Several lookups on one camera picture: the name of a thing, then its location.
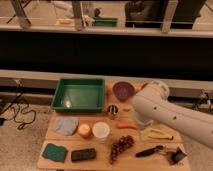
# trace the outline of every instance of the carrot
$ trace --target carrot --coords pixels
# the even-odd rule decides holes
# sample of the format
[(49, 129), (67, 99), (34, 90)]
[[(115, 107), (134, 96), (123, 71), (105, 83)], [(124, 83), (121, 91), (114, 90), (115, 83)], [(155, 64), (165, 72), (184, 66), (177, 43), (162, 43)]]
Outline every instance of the carrot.
[(135, 130), (137, 130), (137, 126), (134, 123), (117, 122), (115, 126), (118, 129), (128, 128), (128, 129), (135, 129)]

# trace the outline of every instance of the orange ball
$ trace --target orange ball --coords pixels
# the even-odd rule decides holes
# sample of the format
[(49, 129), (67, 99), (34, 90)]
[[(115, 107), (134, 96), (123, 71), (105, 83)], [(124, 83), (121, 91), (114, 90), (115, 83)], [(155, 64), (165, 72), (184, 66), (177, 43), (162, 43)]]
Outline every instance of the orange ball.
[(88, 124), (81, 124), (78, 127), (78, 134), (83, 138), (89, 138), (91, 135), (91, 127)]

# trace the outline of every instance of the green object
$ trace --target green object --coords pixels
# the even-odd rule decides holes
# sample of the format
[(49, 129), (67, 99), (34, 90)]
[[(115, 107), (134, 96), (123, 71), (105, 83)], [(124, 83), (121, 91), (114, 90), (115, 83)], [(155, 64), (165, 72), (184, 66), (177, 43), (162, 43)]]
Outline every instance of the green object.
[(57, 112), (102, 112), (104, 99), (104, 79), (62, 78), (51, 108)]
[(67, 149), (65, 147), (49, 143), (45, 147), (42, 156), (53, 161), (64, 162), (66, 154)]
[(117, 18), (103, 18), (103, 17), (94, 17), (94, 26), (104, 26), (104, 27), (116, 27)]

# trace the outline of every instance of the table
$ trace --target table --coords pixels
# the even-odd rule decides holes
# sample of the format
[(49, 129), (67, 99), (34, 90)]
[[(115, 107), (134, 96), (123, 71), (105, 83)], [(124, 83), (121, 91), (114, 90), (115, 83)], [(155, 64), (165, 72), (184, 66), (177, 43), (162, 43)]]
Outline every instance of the table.
[[(141, 87), (141, 84), (134, 84), (136, 91), (138, 91)], [(106, 102), (105, 109), (109, 104), (116, 104), (119, 107), (119, 117), (116, 120), (110, 120), (106, 114), (106, 112), (96, 113), (93, 115), (88, 114), (78, 114), (79, 123), (87, 123), (91, 127), (94, 123), (98, 121), (104, 121), (110, 125), (111, 133), (109, 138), (105, 143), (98, 142), (94, 137), (90, 139), (83, 139), (77, 133), (73, 136), (63, 136), (58, 133), (55, 133), (52, 128), (57, 116), (64, 117), (72, 117), (73, 115), (65, 113), (60, 114), (53, 112), (48, 130), (46, 133), (45, 141), (43, 143), (41, 153), (39, 156), (39, 160), (37, 166), (39, 169), (55, 169), (55, 170), (117, 170), (117, 171), (190, 171), (190, 166), (187, 157), (185, 157), (181, 164), (170, 165), (165, 156), (154, 154), (149, 157), (144, 158), (136, 158), (134, 157), (135, 153), (152, 148), (156, 145), (162, 144), (168, 147), (180, 147), (184, 151), (184, 146), (182, 144), (182, 139), (180, 134), (160, 123), (154, 123), (153, 128), (157, 128), (163, 130), (174, 136), (173, 140), (156, 140), (156, 139), (147, 139), (141, 140), (140, 133), (137, 130), (133, 129), (117, 129), (115, 124), (117, 121), (124, 122), (133, 122), (131, 118), (132, 107), (130, 105), (131, 99), (125, 103), (119, 102), (112, 93), (112, 84), (106, 85)], [(110, 154), (110, 146), (113, 141), (118, 140), (121, 136), (131, 135), (135, 144), (132, 148), (126, 150), (122, 154), (119, 155), (118, 161), (116, 161), (113, 165), (109, 164), (109, 154)], [(66, 156), (65, 162), (53, 162), (49, 159), (45, 159), (42, 157), (42, 153), (44, 148), (48, 143), (53, 143), (55, 145), (60, 145), (66, 147), (69, 152)], [(71, 162), (71, 151), (84, 149), (84, 148), (95, 148), (97, 151), (97, 157), (92, 161), (82, 161), (78, 163)]]

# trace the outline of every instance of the white cup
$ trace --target white cup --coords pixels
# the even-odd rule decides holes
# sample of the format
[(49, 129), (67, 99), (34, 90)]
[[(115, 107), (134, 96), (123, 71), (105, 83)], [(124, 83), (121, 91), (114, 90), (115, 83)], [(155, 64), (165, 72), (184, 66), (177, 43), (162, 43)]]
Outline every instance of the white cup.
[(97, 122), (93, 125), (92, 133), (99, 142), (104, 143), (110, 133), (109, 125), (105, 122)]

